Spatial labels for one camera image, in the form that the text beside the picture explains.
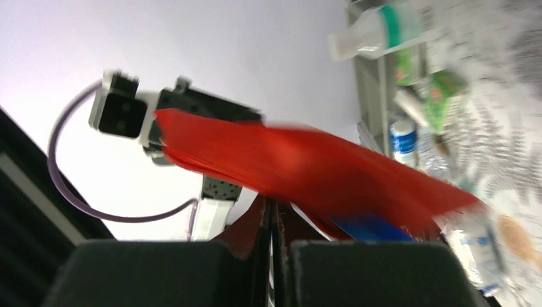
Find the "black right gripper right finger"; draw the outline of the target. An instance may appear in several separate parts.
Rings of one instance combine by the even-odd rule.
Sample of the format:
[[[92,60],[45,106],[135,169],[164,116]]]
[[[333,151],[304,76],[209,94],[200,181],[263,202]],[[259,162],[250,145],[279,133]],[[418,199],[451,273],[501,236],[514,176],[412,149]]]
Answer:
[[[330,242],[277,203],[273,250],[276,306],[486,305],[442,242]]]

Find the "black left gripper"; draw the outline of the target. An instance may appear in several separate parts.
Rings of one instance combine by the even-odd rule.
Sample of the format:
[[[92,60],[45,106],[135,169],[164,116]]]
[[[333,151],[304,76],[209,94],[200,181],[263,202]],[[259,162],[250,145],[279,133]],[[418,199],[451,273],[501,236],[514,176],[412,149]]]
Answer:
[[[190,87],[191,81],[178,77],[174,88],[160,91],[154,110],[177,109],[189,114],[215,118],[228,122],[262,122],[259,111]],[[161,130],[156,122],[151,124],[146,155],[157,166],[170,166],[162,151]]]

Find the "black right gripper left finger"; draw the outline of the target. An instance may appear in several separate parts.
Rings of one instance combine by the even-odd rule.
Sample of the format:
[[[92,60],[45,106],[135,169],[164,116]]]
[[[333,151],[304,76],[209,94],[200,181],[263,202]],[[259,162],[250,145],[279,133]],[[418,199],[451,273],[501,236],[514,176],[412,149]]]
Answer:
[[[209,241],[85,243],[59,270],[44,305],[265,306],[267,201],[257,196]]]

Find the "red first aid pouch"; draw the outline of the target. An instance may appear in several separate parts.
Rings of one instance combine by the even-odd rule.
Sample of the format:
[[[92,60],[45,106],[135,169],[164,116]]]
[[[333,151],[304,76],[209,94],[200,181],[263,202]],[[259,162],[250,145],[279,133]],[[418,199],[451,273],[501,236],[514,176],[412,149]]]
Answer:
[[[407,233],[449,212],[481,208],[468,192],[321,130],[175,109],[155,115],[171,162],[294,204],[319,217],[319,226],[374,214]]]

